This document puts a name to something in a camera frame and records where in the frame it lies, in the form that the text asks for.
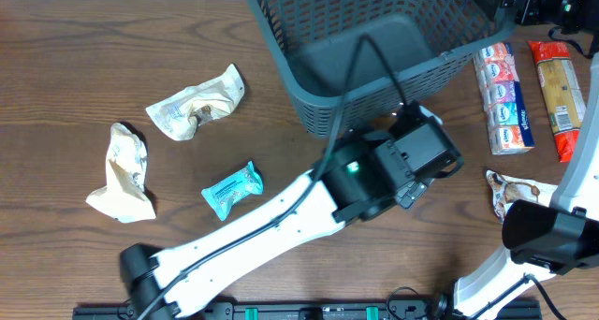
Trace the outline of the spaghetti packet with red ends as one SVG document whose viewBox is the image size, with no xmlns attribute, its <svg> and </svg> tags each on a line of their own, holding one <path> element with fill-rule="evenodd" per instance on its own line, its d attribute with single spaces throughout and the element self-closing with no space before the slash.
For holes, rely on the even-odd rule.
<svg viewBox="0 0 599 320">
<path fill-rule="evenodd" d="M 548 119 L 561 163 L 574 156 L 586 105 L 571 62 L 562 42 L 529 41 L 542 89 Z"/>
</svg>

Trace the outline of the Kleenex tissue multipack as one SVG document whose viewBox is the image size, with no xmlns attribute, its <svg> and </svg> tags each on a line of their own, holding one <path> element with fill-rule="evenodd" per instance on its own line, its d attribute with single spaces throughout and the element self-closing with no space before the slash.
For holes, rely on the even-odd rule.
<svg viewBox="0 0 599 320">
<path fill-rule="evenodd" d="M 510 43 L 498 42 L 474 55 L 474 68 L 494 155 L 526 153 L 534 147 Z"/>
</svg>

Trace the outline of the beige printed snack bag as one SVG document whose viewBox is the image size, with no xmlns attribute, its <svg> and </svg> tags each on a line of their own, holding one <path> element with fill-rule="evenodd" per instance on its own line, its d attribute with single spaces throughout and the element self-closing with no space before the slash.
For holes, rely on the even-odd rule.
<svg viewBox="0 0 599 320">
<path fill-rule="evenodd" d="M 501 224 L 516 201 L 525 200 L 547 207 L 552 194 L 557 189 L 557 185 L 554 184 L 514 178 L 493 170 L 486 172 L 486 180 L 492 191 L 494 213 Z"/>
</svg>

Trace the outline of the grey plastic lattice basket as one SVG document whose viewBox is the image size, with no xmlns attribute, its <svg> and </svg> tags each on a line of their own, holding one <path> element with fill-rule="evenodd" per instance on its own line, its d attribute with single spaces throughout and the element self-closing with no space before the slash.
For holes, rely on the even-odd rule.
<svg viewBox="0 0 599 320">
<path fill-rule="evenodd" d="M 304 128 L 325 137 L 443 89 L 508 38 L 473 0 L 246 0 Z"/>
</svg>

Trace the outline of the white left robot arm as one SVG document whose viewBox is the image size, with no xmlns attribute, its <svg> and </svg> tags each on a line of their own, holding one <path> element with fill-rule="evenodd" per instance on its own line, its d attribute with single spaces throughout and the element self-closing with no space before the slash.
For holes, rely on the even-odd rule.
<svg viewBox="0 0 599 320">
<path fill-rule="evenodd" d="M 409 209 L 436 179 L 463 166 L 442 121 L 419 105 L 387 131 L 331 134 L 323 157 L 284 191 L 238 220 L 189 243 L 138 243 L 120 254 L 138 319 L 185 319 L 242 276 L 304 243 Z"/>
</svg>

